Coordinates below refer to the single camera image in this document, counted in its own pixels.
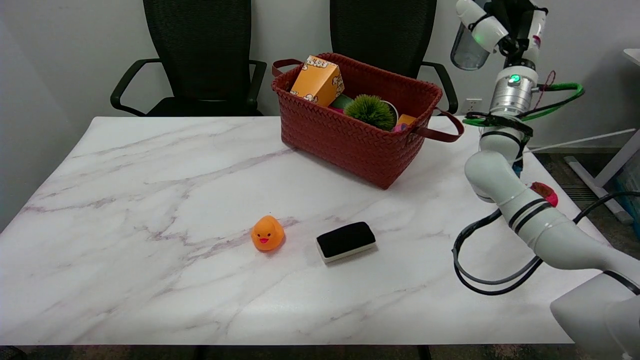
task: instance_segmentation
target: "orange rubber duck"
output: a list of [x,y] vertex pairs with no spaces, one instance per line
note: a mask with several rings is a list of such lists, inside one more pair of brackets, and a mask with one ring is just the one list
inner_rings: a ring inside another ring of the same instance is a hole
[[275,250],[284,239],[284,229],[275,217],[267,215],[255,224],[251,239],[260,251]]

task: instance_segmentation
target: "green plush toy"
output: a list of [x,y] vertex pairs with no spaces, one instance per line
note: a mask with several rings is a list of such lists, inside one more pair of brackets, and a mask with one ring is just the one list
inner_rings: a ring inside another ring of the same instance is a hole
[[358,95],[344,108],[344,114],[386,131],[396,125],[391,109],[379,96]]

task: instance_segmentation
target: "office chair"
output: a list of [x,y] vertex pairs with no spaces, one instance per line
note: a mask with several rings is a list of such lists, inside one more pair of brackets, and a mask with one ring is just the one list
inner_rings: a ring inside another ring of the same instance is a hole
[[[111,105],[137,116],[260,115],[258,92],[267,64],[249,60],[251,0],[143,0],[158,59],[131,65],[111,94]],[[144,114],[120,104],[136,73],[162,63],[173,97]],[[249,64],[255,65],[250,79]]]
[[447,70],[422,61],[433,29],[436,0],[331,0],[331,45],[335,53],[417,78],[420,66],[433,67],[449,101],[458,98]]

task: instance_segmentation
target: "red woven basket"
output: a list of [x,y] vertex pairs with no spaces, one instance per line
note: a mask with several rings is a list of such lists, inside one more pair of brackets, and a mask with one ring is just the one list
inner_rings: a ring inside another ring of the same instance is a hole
[[420,151],[425,138],[454,142],[464,132],[458,119],[441,110],[456,126],[457,134],[427,128],[429,118],[442,97],[442,90],[436,85],[378,69],[340,54],[325,53],[318,57],[340,67],[345,95],[350,98],[360,94],[378,95],[391,102],[399,114],[411,115],[417,120],[402,131],[391,133],[304,100],[289,93],[302,66],[285,73],[278,69],[302,62],[280,60],[273,63],[272,72],[276,78],[271,87],[278,94],[284,143],[387,189]]

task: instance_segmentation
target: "chair backrest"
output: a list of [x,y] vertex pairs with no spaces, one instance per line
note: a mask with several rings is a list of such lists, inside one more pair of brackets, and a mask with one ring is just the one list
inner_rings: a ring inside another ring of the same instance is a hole
[[416,78],[431,40],[436,0],[331,0],[333,51]]
[[143,0],[176,97],[241,101],[250,83],[251,0]]

